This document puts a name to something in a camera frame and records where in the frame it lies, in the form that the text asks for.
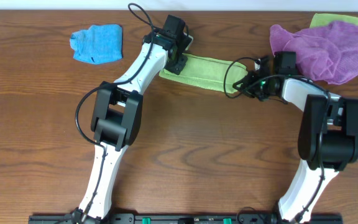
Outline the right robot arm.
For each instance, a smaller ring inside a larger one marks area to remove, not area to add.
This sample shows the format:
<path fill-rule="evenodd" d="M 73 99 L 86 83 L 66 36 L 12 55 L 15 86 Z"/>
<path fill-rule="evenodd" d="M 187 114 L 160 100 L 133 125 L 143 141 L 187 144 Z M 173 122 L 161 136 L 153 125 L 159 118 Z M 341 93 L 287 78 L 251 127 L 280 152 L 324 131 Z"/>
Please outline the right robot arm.
<path fill-rule="evenodd" d="M 323 190 L 358 160 L 358 100 L 331 93 L 298 73 L 296 55 L 278 52 L 253 59 L 254 70 L 233 83 L 239 95 L 291 103 L 303 113 L 298 135 L 300 165 L 270 213 L 238 214 L 238 223 L 342 223 L 336 214 L 314 214 Z"/>

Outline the green microfiber cloth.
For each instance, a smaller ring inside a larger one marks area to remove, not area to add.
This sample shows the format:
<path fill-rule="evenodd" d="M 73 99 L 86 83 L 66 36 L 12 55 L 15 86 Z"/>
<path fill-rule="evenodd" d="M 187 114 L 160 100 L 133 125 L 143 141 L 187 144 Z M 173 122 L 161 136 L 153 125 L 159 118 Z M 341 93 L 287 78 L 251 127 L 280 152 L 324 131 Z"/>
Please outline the green microfiber cloth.
<path fill-rule="evenodd" d="M 197 86 L 207 90 L 224 92 L 224 77 L 231 61 L 185 54 L 188 57 L 184 69 L 179 75 L 164 69 L 159 76 L 167 80 Z M 248 74 L 245 65 L 236 62 L 226 77 L 226 92 L 235 93 L 232 84 Z"/>

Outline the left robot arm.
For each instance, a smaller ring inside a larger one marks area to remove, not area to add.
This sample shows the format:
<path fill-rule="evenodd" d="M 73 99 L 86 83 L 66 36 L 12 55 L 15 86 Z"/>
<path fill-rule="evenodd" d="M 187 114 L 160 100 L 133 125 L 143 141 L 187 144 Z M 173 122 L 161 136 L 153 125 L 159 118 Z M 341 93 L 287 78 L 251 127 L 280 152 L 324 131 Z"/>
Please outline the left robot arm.
<path fill-rule="evenodd" d="M 183 53 L 192 42 L 193 37 L 183 30 L 155 29 L 144 37 L 140 54 L 128 70 L 94 90 L 94 162 L 85 196 L 73 212 L 73 223 L 101 223 L 107 217 L 121 159 L 139 133 L 144 92 L 163 69 L 180 74 L 187 61 Z"/>

